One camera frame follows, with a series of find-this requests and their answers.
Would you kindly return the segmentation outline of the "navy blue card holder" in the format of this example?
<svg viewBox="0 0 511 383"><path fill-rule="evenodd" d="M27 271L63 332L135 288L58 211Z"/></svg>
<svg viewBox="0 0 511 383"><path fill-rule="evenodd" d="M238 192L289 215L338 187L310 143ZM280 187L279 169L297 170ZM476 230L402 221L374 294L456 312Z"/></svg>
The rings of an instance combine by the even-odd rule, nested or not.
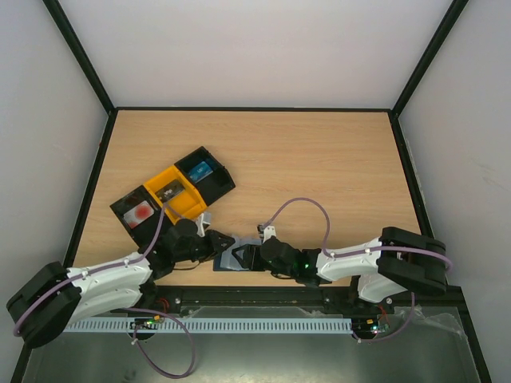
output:
<svg viewBox="0 0 511 383"><path fill-rule="evenodd" d="M216 257L213 261L214 271L248 271L247 268L243 268L236 258L232 255L232 251L243 245L261 245L262 240L260 238L252 237L239 237L232 235L234 244L231 245L226 251L224 251L219 257Z"/></svg>

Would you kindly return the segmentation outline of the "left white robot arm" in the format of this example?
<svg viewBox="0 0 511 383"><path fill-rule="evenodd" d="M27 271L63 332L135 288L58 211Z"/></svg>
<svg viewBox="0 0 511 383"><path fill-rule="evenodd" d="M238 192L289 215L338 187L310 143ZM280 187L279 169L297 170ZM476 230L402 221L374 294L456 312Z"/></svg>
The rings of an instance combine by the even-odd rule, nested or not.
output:
<svg viewBox="0 0 511 383"><path fill-rule="evenodd" d="M67 326L112 310L146 308L156 295L156 281L177 263L202 263L221 255L235 240L182 219L149 244L111 262L92 267L45 265L6 304L14 336L35 349L59 336Z"/></svg>

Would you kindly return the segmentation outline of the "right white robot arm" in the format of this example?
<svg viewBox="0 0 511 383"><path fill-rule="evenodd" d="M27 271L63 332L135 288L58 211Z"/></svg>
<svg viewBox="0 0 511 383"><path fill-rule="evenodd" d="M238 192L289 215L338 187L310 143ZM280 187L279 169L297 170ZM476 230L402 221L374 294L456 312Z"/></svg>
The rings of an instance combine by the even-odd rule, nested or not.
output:
<svg viewBox="0 0 511 383"><path fill-rule="evenodd" d="M348 302L359 313L404 291L443 295L453 267L444 243L397 227L385 227L379 237L352 247L299 250L277 239L270 226L261 243L235 247L231 254L244 270L267 271L304 286L354 278Z"/></svg>

